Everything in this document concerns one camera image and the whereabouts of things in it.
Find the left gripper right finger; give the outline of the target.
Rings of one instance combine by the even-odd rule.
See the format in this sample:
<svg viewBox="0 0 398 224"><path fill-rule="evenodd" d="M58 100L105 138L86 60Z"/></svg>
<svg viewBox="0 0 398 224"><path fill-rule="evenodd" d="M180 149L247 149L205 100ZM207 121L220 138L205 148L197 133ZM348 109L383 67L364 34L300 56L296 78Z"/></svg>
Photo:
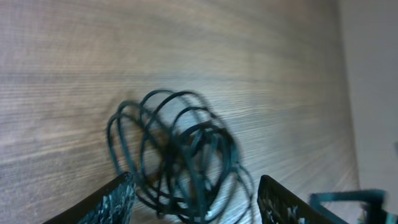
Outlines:
<svg viewBox="0 0 398 224"><path fill-rule="evenodd" d="M339 218L320 205L317 194L304 202L269 175L261 177L257 204L263 223L275 224L333 224Z"/></svg>

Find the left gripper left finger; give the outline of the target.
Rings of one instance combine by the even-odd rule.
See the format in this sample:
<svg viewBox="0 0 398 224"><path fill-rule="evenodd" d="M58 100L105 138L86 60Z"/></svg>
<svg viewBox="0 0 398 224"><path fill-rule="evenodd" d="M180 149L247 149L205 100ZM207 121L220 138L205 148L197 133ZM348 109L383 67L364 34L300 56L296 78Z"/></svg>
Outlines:
<svg viewBox="0 0 398 224"><path fill-rule="evenodd" d="M124 172L45 224L129 224L135 201L132 174Z"/></svg>

